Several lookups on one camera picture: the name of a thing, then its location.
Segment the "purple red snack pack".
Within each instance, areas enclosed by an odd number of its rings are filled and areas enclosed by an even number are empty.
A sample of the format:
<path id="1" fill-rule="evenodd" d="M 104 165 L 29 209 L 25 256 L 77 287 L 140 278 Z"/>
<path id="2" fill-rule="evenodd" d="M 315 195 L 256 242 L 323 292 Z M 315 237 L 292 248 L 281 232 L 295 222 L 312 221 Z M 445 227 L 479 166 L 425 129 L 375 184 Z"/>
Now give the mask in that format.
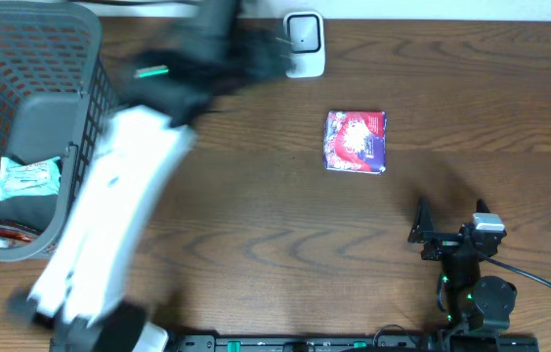
<path id="1" fill-rule="evenodd" d="M 384 111 L 331 110 L 323 136 L 324 168 L 379 175 L 386 171 Z"/>

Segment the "green wipes packet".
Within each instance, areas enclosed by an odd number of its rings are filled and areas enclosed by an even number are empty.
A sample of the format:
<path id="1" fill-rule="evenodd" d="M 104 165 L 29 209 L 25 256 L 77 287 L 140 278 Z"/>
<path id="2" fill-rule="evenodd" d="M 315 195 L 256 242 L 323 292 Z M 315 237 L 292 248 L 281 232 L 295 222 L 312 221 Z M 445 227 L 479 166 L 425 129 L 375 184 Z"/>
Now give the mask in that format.
<path id="1" fill-rule="evenodd" d="M 56 156 L 21 165 L 3 156 L 0 159 L 0 201 L 57 195 L 61 183 L 60 160 Z"/>

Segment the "orange snack bar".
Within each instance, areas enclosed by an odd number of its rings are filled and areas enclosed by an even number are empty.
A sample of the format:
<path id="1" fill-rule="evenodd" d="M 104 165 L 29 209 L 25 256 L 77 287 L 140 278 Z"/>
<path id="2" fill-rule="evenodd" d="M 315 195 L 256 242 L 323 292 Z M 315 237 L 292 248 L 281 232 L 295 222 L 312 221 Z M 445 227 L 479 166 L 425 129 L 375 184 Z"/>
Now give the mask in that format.
<path id="1" fill-rule="evenodd" d="M 40 237 L 38 230 L 23 224 L 0 220 L 0 248 L 14 248 L 26 246 Z"/>

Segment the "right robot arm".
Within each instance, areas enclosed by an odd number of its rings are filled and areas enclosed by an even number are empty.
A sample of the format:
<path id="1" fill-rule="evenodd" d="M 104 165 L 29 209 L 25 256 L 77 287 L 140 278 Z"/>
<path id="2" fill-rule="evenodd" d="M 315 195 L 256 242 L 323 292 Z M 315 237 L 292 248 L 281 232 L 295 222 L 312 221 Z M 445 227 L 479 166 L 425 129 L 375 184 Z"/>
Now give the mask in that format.
<path id="1" fill-rule="evenodd" d="M 408 240 L 423 245 L 423 260 L 441 263 L 439 306 L 448 314 L 451 334 L 496 335 L 509 329 L 516 287 L 480 270 L 506 236 L 500 216 L 481 199 L 472 219 L 454 233 L 437 230 L 428 201 L 419 201 Z"/>

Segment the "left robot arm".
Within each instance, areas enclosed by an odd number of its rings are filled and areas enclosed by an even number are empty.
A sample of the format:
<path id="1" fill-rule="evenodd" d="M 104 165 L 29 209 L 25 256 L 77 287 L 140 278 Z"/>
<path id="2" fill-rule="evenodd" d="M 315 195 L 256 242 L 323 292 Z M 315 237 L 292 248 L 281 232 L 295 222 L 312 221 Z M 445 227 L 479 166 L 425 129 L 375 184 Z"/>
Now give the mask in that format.
<path id="1" fill-rule="evenodd" d="M 283 78 L 291 67 L 284 27 L 242 25 L 240 10 L 236 1 L 203 1 L 125 65 L 121 104 L 107 117 L 56 251 L 34 285 L 8 303 L 14 318 L 53 330 L 57 349 L 169 345 L 169 332 L 124 298 L 142 231 L 213 101 Z"/>

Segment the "white barcode scanner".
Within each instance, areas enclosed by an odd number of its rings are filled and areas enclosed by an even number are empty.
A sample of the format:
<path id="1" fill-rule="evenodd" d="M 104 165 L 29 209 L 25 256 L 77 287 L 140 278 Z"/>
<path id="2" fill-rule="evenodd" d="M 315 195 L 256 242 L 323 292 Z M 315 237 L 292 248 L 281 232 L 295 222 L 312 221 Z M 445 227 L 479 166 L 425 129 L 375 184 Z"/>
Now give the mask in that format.
<path id="1" fill-rule="evenodd" d="M 291 42 L 291 79 L 314 78 L 325 71 L 326 49 L 323 17 L 315 11 L 287 14 L 283 28 Z"/>

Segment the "grey plastic basket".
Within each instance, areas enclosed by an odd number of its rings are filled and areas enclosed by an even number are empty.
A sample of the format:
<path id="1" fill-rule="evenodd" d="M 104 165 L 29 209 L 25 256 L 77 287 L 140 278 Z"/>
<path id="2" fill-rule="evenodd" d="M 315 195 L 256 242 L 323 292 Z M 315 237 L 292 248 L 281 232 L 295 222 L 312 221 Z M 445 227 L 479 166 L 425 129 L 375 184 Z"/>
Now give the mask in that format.
<path id="1" fill-rule="evenodd" d="M 1 262 L 47 259 L 83 182 L 106 114 L 117 104 L 101 57 L 98 17 L 71 3 L 0 2 L 0 159 L 58 156 L 57 195 L 0 201 L 0 220 L 40 232 L 0 248 Z"/>

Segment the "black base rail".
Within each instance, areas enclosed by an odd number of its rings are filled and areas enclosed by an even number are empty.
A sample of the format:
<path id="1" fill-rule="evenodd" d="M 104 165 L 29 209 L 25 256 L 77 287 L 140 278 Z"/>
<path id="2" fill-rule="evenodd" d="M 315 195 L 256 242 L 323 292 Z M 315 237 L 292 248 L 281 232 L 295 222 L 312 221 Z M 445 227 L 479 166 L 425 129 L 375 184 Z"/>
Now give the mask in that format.
<path id="1" fill-rule="evenodd" d="M 497 351 L 538 352 L 533 337 L 455 337 L 448 343 L 433 337 L 408 337 L 396 332 L 373 336 L 247 337 L 184 335 L 169 342 L 168 352 L 364 352 L 364 351 Z"/>

